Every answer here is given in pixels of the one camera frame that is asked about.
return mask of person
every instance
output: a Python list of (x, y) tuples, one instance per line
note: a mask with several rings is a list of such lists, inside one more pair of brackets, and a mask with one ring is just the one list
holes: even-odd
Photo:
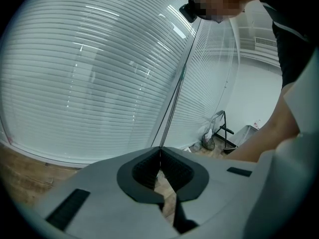
[[(240, 14), (253, 0), (193, 0), (196, 14), (208, 20), (222, 20)], [(260, 155), (275, 149), (283, 140), (296, 137), (298, 125), (284, 95), (294, 86), (318, 45), (314, 17), (316, 0), (260, 0), (273, 20), (283, 85), (277, 105), (267, 123), (227, 159), (257, 162)]]

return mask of black shirt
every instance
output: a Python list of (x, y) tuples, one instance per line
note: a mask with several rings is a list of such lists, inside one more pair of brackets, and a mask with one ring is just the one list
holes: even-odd
[(260, 0), (273, 22), (283, 87), (297, 80), (318, 45), (317, 0)]

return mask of person's arm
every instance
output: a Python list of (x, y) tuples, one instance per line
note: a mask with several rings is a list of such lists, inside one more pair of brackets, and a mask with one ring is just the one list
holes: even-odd
[(294, 82), (305, 68), (314, 51), (314, 46), (274, 24), (273, 31), (283, 72), (283, 88), (277, 105), (267, 123), (238, 149), (230, 153), (226, 159), (257, 162), (264, 151), (276, 149), (283, 140), (295, 137), (299, 133), (299, 128), (284, 100), (284, 95), (293, 87)]
[(293, 83), (290, 83), (283, 87), (267, 123), (226, 159), (257, 162), (264, 151), (275, 149), (283, 140), (297, 136), (299, 128), (284, 100), (284, 94), (292, 86)]

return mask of ceiling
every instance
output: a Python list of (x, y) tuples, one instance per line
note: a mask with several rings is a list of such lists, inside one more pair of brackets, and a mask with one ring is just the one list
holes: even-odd
[(236, 17), (240, 36), (240, 54), (280, 67), (272, 19), (259, 2), (248, 3), (245, 11)]

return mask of floor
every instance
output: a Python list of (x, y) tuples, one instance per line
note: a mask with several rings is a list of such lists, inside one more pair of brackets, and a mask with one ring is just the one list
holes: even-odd
[[(214, 138), (213, 151), (201, 148), (194, 152), (212, 158), (223, 158), (224, 142)], [(12, 199), (32, 207), (36, 201), (59, 182), (74, 175), (80, 168), (52, 165), (21, 155), (9, 148), (0, 147), (0, 176)], [(160, 171), (155, 191), (164, 196), (164, 217), (172, 224), (175, 213), (176, 193)]]

